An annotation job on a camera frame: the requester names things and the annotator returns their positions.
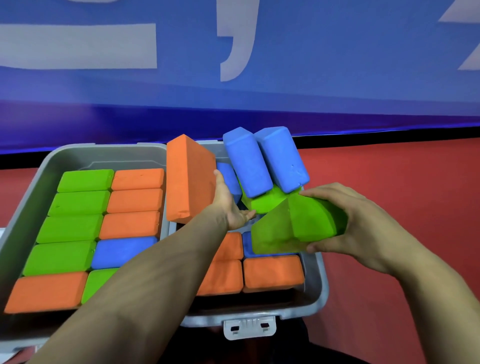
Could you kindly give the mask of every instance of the forearm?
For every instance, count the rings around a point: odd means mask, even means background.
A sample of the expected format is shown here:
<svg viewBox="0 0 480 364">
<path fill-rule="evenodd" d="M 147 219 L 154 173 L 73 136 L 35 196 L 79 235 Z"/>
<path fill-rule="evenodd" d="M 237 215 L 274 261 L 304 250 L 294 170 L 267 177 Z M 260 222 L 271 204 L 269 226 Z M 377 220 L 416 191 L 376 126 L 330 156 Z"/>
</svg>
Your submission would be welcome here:
<svg viewBox="0 0 480 364">
<path fill-rule="evenodd" d="M 74 346 L 84 342 L 97 345 L 95 349 L 82 345 L 75 358 L 78 363 L 86 363 L 93 350 L 102 363 L 155 362 L 187 313 L 226 233 L 225 216 L 214 206 L 207 207 L 178 232 L 119 269 L 52 336 L 33 363 L 55 363 L 52 358 L 56 356 L 49 352 L 59 348 L 70 357 L 67 352 L 77 351 Z M 96 321 L 86 324 L 91 317 Z M 112 327 L 127 332 L 127 337 L 110 332 Z M 68 334 L 77 341 L 71 342 Z"/>
<path fill-rule="evenodd" d="M 480 304 L 462 277 L 425 250 L 397 279 L 428 363 L 480 363 Z"/>
</svg>

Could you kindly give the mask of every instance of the orange block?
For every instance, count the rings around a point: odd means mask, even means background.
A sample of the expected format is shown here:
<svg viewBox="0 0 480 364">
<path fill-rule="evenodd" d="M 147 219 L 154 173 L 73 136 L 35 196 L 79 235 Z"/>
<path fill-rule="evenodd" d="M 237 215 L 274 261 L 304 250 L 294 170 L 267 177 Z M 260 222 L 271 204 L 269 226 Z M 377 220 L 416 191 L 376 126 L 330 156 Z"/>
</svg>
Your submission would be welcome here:
<svg viewBox="0 0 480 364">
<path fill-rule="evenodd" d="M 243 244 L 239 232 L 227 232 L 216 251 L 213 261 L 243 259 Z"/>
<path fill-rule="evenodd" d="M 163 190 L 153 188 L 149 190 L 113 191 L 108 201 L 107 212 L 162 211 Z"/>
<path fill-rule="evenodd" d="M 198 289 L 197 296 L 240 293 L 243 288 L 241 262 L 219 260 L 212 262 Z"/>
<path fill-rule="evenodd" d="M 73 272 L 19 278 L 4 312 L 18 314 L 76 308 L 80 305 L 87 276 L 87 272 Z"/>
<path fill-rule="evenodd" d="M 243 291 L 286 290 L 303 284 L 305 276 L 298 255 L 266 256 L 243 261 Z"/>
<path fill-rule="evenodd" d="M 100 239 L 135 238 L 157 236 L 160 233 L 158 211 L 124 212 L 106 214 L 100 228 Z"/>
<path fill-rule="evenodd" d="M 167 143 L 167 220 L 186 224 L 212 203 L 215 155 L 185 134 Z"/>
<path fill-rule="evenodd" d="M 163 168 L 145 170 L 118 170 L 112 181 L 112 191 L 165 189 L 165 171 Z"/>
</svg>

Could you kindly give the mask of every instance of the green foam brick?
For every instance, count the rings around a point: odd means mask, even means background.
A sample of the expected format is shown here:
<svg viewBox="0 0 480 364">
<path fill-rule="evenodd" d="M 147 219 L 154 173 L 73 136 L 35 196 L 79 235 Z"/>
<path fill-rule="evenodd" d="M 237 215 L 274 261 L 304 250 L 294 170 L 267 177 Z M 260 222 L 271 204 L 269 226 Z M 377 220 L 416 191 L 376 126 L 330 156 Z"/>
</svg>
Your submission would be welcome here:
<svg viewBox="0 0 480 364">
<path fill-rule="evenodd" d="M 264 194 L 255 197 L 255 198 L 248 198 L 242 188 L 242 196 L 241 201 L 249 210 L 256 210 L 257 214 L 266 214 L 273 210 L 276 206 L 278 206 L 283 200 L 285 200 L 291 194 L 297 194 L 301 187 L 296 189 L 295 191 L 286 194 L 283 192 L 280 187 L 276 184 L 273 185 L 273 188 L 270 191 L 265 192 Z"/>
<path fill-rule="evenodd" d="M 65 172 L 57 192 L 106 191 L 112 186 L 113 170 L 73 170 Z"/>
<path fill-rule="evenodd" d="M 328 201 L 292 194 L 252 225 L 253 252 L 301 252 L 310 242 L 343 234 L 347 221 Z"/>
<path fill-rule="evenodd" d="M 49 216 L 43 222 L 36 242 L 63 243 L 96 240 L 103 215 Z"/>
<path fill-rule="evenodd" d="M 109 191 L 67 192 L 53 198 L 49 216 L 93 215 L 107 211 Z"/>
<path fill-rule="evenodd" d="M 95 246 L 93 240 L 35 245 L 25 264 L 24 276 L 88 270 Z"/>
<path fill-rule="evenodd" d="M 113 274 L 119 270 L 118 268 L 92 270 L 87 278 L 84 293 L 82 296 L 82 304 L 87 302 L 96 291 L 102 287 Z"/>
</svg>

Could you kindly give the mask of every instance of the red carpet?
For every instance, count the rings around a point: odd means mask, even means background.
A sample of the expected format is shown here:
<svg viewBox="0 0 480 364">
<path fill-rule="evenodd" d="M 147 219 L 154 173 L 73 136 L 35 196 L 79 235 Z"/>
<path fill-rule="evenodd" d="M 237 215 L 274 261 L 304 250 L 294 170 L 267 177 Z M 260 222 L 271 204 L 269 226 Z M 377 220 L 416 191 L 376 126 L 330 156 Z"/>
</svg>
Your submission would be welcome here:
<svg viewBox="0 0 480 364">
<path fill-rule="evenodd" d="M 310 186 L 338 181 L 374 200 L 480 295 L 480 139 L 300 153 Z M 34 173 L 0 170 L 0 226 L 6 226 Z M 425 363 L 397 282 L 353 258 L 324 257 L 330 297 L 321 312 L 305 319 L 311 340 L 372 364 Z"/>
</svg>

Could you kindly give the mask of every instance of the blue foam brick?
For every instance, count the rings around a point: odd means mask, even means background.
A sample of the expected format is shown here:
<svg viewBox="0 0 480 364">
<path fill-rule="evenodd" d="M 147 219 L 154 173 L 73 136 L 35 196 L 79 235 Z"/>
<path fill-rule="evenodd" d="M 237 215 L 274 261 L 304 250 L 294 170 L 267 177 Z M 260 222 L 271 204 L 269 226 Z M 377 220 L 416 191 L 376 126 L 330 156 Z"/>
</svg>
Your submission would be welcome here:
<svg viewBox="0 0 480 364">
<path fill-rule="evenodd" d="M 252 232 L 246 231 L 241 235 L 243 243 L 243 256 L 245 258 L 260 258 L 262 256 L 277 256 L 277 255 L 294 255 L 295 253 L 278 253 L 278 254 L 255 254 L 252 248 Z"/>
<path fill-rule="evenodd" d="M 233 195 L 235 203 L 237 204 L 241 199 L 241 187 L 233 167 L 228 163 L 217 162 L 216 169 L 222 173 L 225 184 L 227 185 L 230 193 Z"/>
<path fill-rule="evenodd" d="M 96 245 L 92 269 L 120 268 L 156 242 L 155 236 L 101 240 Z"/>
<path fill-rule="evenodd" d="M 234 129 L 223 134 L 223 143 L 248 198 L 273 188 L 264 157 L 251 132 L 243 128 Z"/>
<path fill-rule="evenodd" d="M 285 126 L 264 128 L 255 133 L 255 139 L 274 183 L 283 192 L 289 194 L 310 181 L 299 151 Z"/>
</svg>

